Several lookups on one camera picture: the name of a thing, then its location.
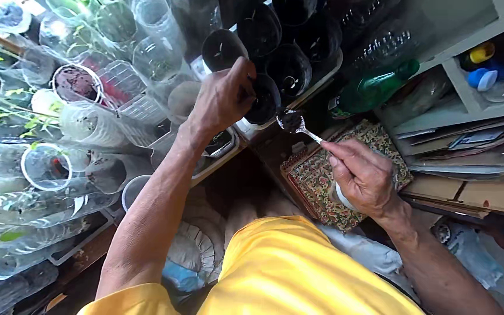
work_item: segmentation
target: yellow shirt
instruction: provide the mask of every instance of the yellow shirt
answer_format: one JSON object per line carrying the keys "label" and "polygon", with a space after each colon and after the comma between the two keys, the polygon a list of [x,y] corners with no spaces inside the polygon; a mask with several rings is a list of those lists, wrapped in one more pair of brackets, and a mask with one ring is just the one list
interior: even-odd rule
{"label": "yellow shirt", "polygon": [[[94,301],[78,315],[178,314],[156,283]],[[300,216],[261,218],[228,245],[198,314],[423,314],[395,287],[330,244]]]}

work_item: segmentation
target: blue bottle cap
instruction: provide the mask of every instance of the blue bottle cap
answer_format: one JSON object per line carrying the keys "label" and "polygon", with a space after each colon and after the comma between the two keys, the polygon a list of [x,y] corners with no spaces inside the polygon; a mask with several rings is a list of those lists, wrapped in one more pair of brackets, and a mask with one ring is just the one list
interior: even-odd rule
{"label": "blue bottle cap", "polygon": [[470,84],[470,86],[474,89],[477,89],[480,85],[480,80],[487,72],[489,72],[489,70],[487,70],[486,68],[479,68],[476,71],[470,72],[470,74],[468,75],[468,84]]}

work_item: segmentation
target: cut plastic bottle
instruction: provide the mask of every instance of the cut plastic bottle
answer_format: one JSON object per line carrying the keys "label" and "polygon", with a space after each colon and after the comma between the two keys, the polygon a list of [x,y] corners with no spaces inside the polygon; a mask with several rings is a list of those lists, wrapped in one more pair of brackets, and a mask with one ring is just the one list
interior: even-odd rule
{"label": "cut plastic bottle", "polygon": [[22,273],[0,281],[0,314],[34,293],[44,289],[58,278],[58,268],[42,262]]}

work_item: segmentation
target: left hand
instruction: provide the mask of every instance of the left hand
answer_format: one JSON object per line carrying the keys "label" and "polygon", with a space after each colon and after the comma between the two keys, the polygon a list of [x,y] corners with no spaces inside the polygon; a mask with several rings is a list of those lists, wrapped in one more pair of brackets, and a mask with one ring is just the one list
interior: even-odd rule
{"label": "left hand", "polygon": [[194,109],[188,118],[213,137],[244,117],[256,99],[252,80],[254,63],[239,57],[231,69],[210,74],[203,82]]}

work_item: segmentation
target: green plastic bottle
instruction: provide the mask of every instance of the green plastic bottle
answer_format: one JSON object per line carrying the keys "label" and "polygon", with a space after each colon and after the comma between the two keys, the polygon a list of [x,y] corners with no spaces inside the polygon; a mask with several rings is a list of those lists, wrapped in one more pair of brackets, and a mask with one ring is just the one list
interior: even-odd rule
{"label": "green plastic bottle", "polygon": [[335,119],[344,119],[353,114],[370,111],[384,104],[419,71],[415,59],[402,62],[396,69],[385,69],[380,74],[353,80],[347,84],[335,99],[335,107],[330,111]]}

